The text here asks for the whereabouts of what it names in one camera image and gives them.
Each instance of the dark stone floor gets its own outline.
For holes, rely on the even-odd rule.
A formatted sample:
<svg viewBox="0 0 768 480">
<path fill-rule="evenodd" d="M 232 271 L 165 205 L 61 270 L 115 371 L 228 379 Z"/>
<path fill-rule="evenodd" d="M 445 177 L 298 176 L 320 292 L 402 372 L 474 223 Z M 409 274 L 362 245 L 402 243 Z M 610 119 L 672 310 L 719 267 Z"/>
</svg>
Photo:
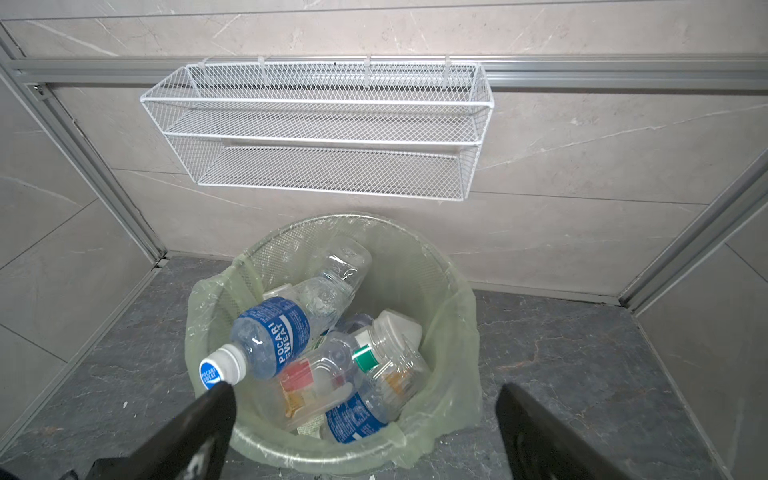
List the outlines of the dark stone floor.
<svg viewBox="0 0 768 480">
<path fill-rule="evenodd" d="M 184 365 L 187 297 L 219 260 L 174 257 L 0 456 L 23 479 L 84 475 L 128 455 L 194 400 Z M 493 405 L 516 382 L 638 478 L 720 479 L 703 441 L 626 310 L 475 292 L 485 413 L 396 478 L 511 478 Z M 222 478 L 328 478 L 260 465 L 230 450 Z M 359 478 L 369 480 L 370 474 Z"/>
</svg>

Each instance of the blue bottle label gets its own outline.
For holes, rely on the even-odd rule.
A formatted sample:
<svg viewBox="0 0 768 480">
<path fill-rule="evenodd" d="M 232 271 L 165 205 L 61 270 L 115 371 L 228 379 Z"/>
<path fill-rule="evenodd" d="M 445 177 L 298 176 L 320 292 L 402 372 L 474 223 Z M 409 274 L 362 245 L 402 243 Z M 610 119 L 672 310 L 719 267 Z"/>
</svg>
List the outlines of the blue bottle label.
<svg viewBox="0 0 768 480">
<path fill-rule="evenodd" d="M 256 320 L 269 332 L 277 358 L 275 375 L 301 355 L 310 340 L 310 322 L 301 307 L 281 296 L 264 300 L 240 316 Z"/>
<path fill-rule="evenodd" d="M 386 426 L 368 410 L 359 393 L 326 412 L 326 419 L 329 430 L 339 443 L 352 443 Z"/>
<path fill-rule="evenodd" d="M 221 374 L 215 366 L 208 362 L 200 365 L 200 380 L 203 381 L 206 390 L 210 390 L 221 381 Z"/>
</svg>

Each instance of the marble tile wall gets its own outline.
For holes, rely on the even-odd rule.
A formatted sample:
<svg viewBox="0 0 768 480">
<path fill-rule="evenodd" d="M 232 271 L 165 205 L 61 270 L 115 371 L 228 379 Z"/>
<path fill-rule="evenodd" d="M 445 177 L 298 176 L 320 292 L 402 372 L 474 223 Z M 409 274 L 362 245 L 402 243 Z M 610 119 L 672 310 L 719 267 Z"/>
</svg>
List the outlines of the marble tile wall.
<svg viewBox="0 0 768 480">
<path fill-rule="evenodd" d="M 603 0 L 559 0 L 558 3 Z M 211 15 L 221 13 L 317 12 L 349 9 L 426 8 L 466 5 L 546 4 L 550 0 L 155 0 L 109 2 L 108 0 L 34 0 L 3 5 L 0 19 L 130 17 L 155 15 Z"/>
<path fill-rule="evenodd" d="M 765 242 L 763 216 L 638 317 L 735 480 L 768 475 Z"/>
<path fill-rule="evenodd" d="M 35 57 L 768 51 L 768 4 L 760 0 L 466 4 L 3 25 L 24 53 Z"/>
<path fill-rule="evenodd" d="M 0 84 L 0 442 L 149 259 Z"/>
<path fill-rule="evenodd" d="M 47 3 L 32 2 L 0 18 L 23 18 L 3 25 L 35 57 L 768 51 L 768 5 L 754 0 L 514 3 L 240 13 L 232 0 L 198 15 L 190 0 L 94 1 L 40 15 Z M 470 280 L 614 296 L 768 146 L 767 97 L 498 92 L 463 204 L 197 187 L 140 106 L 145 90 L 55 92 L 172 250 L 232 256 L 293 219 L 356 208 L 421 230 Z"/>
</svg>

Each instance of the wire basket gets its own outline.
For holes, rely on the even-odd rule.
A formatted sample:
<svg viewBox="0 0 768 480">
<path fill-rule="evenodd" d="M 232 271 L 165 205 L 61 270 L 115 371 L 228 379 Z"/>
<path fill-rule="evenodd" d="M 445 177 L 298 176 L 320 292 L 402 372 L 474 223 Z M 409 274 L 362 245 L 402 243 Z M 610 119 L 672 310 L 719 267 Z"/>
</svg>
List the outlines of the wire basket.
<svg viewBox="0 0 768 480">
<path fill-rule="evenodd" d="M 467 197 L 493 109 L 469 62 L 179 68 L 141 96 L 199 185 Z"/>
</svg>

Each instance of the crumpled plastic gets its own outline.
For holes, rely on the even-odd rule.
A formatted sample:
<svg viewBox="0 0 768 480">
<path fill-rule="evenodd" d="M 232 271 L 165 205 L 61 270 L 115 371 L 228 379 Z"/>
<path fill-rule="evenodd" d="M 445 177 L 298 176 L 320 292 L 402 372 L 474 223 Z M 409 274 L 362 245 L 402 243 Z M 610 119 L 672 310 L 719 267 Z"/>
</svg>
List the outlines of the crumpled plastic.
<svg viewBox="0 0 768 480">
<path fill-rule="evenodd" d="M 278 429 L 259 416 L 261 384 L 235 386 L 237 420 L 230 445 L 256 462 L 305 473 L 350 475 L 388 462 L 410 468 L 435 440 L 479 422 L 482 390 L 475 295 L 466 279 L 430 243 L 392 220 L 350 213 L 313 217 L 278 229 L 234 259 L 221 274 L 199 281 L 187 314 L 184 357 L 195 395 L 206 392 L 200 361 L 228 342 L 233 321 L 265 291 L 297 284 L 317 271 L 336 235 L 351 237 L 373 264 L 347 313 L 376 316 L 390 308 L 422 324 L 419 349 L 432 374 L 396 422 L 344 445 Z"/>
</svg>

